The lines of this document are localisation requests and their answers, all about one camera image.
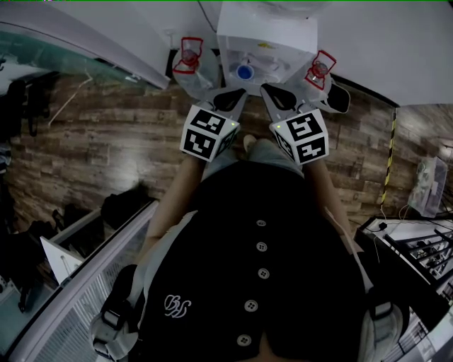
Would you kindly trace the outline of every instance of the white wall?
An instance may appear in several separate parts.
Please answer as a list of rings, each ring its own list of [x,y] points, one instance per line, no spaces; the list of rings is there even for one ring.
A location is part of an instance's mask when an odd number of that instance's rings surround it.
[[[221,2],[201,4],[216,29]],[[169,47],[178,47],[182,36],[202,37],[217,47],[196,1],[39,5],[89,25],[159,72]],[[453,103],[453,8],[446,1],[332,2],[317,18],[319,48],[338,60],[333,73],[399,105]]]
[[[319,15],[334,73],[399,105],[453,103],[453,8],[447,2],[339,2]]]
[[[201,37],[208,47],[218,48],[217,36],[196,1],[133,1],[128,4],[133,4],[171,48],[179,48],[180,39],[187,36]],[[208,1],[202,5],[207,14],[220,12],[220,4],[216,6]],[[212,23],[214,29],[217,29],[217,22],[218,19]]]
[[[52,2],[70,15],[110,38],[135,56],[165,74],[169,47],[149,24],[146,14],[130,2]]]
[[[127,3],[2,3],[0,30],[100,57],[165,88],[170,48]]]

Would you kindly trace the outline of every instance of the wood plank flooring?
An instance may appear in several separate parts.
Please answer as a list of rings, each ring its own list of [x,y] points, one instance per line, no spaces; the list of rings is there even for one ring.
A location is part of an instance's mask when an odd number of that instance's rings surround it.
[[[49,84],[51,117],[83,79],[65,76]],[[326,164],[356,228],[380,213],[394,109],[346,88],[352,98],[348,114],[323,114],[331,152]],[[190,105],[176,84],[155,90],[96,81],[82,88],[50,127],[48,119],[40,119],[36,137],[28,135],[24,120],[22,136],[11,140],[13,160],[6,174],[18,229],[26,230],[34,220],[53,222],[52,211],[69,203],[94,209],[110,194],[138,182],[151,196],[161,197],[183,156],[178,148]],[[453,149],[447,147],[453,143],[453,107],[404,107],[397,114],[387,216],[396,216],[406,205],[420,158],[440,154],[449,161]],[[248,98],[240,122],[242,132],[234,145],[238,151],[246,133],[271,138],[260,98]]]

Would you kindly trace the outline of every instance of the white box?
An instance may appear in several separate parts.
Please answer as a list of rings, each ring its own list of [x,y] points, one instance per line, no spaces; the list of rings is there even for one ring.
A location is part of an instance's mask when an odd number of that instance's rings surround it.
[[[233,144],[240,128],[236,121],[193,105],[184,123],[179,148],[211,162]]]
[[[297,165],[328,156],[328,132],[319,110],[272,123],[269,128],[278,146]]]
[[[248,1],[224,1],[217,39],[226,84],[260,96],[261,84],[284,83],[316,55],[318,23],[314,18],[278,18]],[[249,81],[236,75],[244,59],[255,70]]]

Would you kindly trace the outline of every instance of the person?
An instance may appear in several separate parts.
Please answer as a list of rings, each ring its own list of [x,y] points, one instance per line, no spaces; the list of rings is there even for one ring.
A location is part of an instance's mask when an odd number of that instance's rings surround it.
[[[186,155],[150,221],[140,360],[356,361],[364,285],[325,163],[244,148]]]

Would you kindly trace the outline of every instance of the embroidered logo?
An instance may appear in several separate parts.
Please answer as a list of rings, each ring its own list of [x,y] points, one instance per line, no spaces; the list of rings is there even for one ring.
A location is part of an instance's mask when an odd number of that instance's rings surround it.
[[[180,300],[180,296],[172,296],[171,294],[165,298],[165,310],[169,311],[165,314],[166,317],[181,318],[185,316],[187,308],[192,305],[192,302],[190,300],[181,302]]]

